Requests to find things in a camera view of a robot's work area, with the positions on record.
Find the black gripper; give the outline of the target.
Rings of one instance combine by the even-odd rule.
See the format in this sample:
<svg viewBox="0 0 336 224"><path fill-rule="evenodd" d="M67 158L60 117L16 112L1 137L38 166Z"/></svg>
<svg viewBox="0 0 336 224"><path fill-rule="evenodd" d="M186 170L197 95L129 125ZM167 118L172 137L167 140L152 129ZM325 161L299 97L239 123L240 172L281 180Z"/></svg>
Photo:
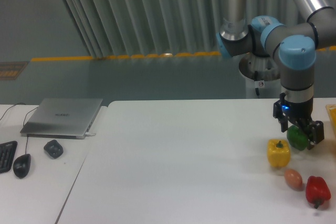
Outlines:
<svg viewBox="0 0 336 224"><path fill-rule="evenodd" d="M324 125L322 121L312 120L313 98L304 102L291 102L283 92L279 100L273 104L273 117L280 123L282 132L288 130L288 122L297 126L308 138L307 149L311 150L324 140Z"/></svg>

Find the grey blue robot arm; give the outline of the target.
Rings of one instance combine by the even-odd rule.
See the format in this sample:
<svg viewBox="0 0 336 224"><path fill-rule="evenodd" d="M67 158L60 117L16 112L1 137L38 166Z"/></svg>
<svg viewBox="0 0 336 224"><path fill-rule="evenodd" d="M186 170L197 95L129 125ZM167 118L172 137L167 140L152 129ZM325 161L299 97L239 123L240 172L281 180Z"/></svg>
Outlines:
<svg viewBox="0 0 336 224"><path fill-rule="evenodd" d="M335 9L328 0L294 0L305 22L287 27L270 16L246 22L246 0L228 0L217 43L223 57L245 53L271 58L280 74L281 93L273 116L281 131L295 125L312 149L324 139L321 121L311 117L316 50L335 45Z"/></svg>

